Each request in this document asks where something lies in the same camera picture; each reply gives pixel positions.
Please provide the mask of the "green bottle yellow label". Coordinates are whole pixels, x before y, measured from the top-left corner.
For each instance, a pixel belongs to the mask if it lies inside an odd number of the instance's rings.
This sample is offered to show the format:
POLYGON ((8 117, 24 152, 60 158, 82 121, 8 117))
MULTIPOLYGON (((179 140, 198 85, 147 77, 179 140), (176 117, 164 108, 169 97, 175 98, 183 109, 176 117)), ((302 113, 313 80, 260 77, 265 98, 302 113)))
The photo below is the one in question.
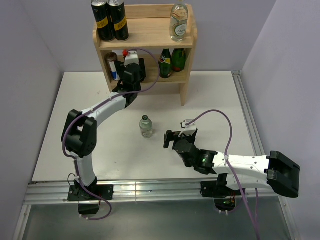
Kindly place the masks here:
POLYGON ((172 57, 168 48, 163 49, 160 55, 159 61, 160 77, 167 79, 172 74, 172 57))

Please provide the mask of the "green glass bottle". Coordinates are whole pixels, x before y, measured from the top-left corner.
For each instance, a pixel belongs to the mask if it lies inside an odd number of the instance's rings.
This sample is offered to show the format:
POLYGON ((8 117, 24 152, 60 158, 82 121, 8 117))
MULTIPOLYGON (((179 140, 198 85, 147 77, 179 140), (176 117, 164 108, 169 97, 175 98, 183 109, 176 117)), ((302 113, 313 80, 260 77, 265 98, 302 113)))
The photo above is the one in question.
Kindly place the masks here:
POLYGON ((172 52, 172 70, 174 72, 181 72, 185 69, 186 52, 183 48, 176 48, 172 52))

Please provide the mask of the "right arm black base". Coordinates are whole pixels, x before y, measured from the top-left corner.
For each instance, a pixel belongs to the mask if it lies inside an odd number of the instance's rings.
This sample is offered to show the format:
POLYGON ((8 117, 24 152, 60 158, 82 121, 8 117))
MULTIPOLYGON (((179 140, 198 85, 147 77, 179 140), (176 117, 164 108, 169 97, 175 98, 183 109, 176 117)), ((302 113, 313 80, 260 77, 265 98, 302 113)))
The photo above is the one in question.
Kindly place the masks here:
POLYGON ((227 198, 231 196, 240 196, 241 191, 233 190, 227 187, 227 181, 202 181, 200 183, 200 194, 204 198, 227 198))

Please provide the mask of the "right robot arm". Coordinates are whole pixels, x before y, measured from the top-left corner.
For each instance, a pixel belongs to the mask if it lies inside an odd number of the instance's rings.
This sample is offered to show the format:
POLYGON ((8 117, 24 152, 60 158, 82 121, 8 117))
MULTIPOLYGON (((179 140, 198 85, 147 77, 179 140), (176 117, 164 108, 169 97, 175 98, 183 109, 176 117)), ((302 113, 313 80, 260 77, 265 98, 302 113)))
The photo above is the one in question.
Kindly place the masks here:
POLYGON ((300 186, 300 166, 279 151, 262 156, 229 155, 199 149, 195 146, 197 129, 181 132, 168 130, 164 134, 165 149, 172 150, 187 168, 203 175, 217 175, 217 180, 201 183, 201 194, 208 198, 239 196, 245 189, 272 189, 276 194, 297 198, 300 186))

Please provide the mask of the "blue silver energy can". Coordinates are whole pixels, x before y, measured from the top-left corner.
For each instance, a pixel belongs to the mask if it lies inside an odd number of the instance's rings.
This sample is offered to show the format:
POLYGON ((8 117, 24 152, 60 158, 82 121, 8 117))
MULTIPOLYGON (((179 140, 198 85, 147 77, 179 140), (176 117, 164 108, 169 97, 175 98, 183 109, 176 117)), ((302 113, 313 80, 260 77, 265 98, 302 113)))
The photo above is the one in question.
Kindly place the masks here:
POLYGON ((105 60, 108 64, 108 68, 113 80, 118 82, 120 80, 120 77, 116 68, 116 62, 118 61, 117 54, 114 52, 108 52, 105 56, 105 60))

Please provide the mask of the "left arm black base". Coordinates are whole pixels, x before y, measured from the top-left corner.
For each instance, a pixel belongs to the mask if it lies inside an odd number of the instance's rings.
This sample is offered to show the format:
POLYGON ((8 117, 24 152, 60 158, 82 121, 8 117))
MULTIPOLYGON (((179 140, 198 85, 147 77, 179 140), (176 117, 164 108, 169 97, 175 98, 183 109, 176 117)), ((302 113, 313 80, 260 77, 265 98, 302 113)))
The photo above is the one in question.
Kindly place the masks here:
MULTIPOLYGON (((113 198, 114 185, 98 184, 93 188, 90 188, 89 191, 100 198, 110 201, 113 198)), ((79 184, 71 185, 69 187, 67 201, 72 203, 77 202, 79 214, 89 217, 98 213, 102 203, 102 200, 88 194, 79 184)))

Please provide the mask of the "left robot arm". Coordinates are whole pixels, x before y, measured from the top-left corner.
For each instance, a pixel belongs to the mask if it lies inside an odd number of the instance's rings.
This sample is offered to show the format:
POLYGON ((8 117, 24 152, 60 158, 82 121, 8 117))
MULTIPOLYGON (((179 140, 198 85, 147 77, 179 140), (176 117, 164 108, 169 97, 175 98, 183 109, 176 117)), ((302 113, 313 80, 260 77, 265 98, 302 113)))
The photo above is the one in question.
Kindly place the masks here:
POLYGON ((129 107, 142 92, 146 78, 145 60, 136 57, 115 63, 120 81, 106 100, 82 111, 71 110, 61 136, 62 152, 74 161, 79 194, 86 200, 96 197, 97 177, 93 169, 92 153, 97 145, 98 127, 113 114, 129 107))

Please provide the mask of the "clear soda bottle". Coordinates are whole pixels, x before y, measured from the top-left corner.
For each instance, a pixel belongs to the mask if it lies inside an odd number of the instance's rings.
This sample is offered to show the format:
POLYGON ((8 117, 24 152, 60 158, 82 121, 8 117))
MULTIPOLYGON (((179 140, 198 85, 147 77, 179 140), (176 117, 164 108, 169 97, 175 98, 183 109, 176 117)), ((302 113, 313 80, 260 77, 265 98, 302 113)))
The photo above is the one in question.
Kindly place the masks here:
POLYGON ((172 7, 170 12, 170 37, 175 42, 180 42, 184 39, 187 32, 188 24, 188 7, 184 0, 178 0, 172 7))

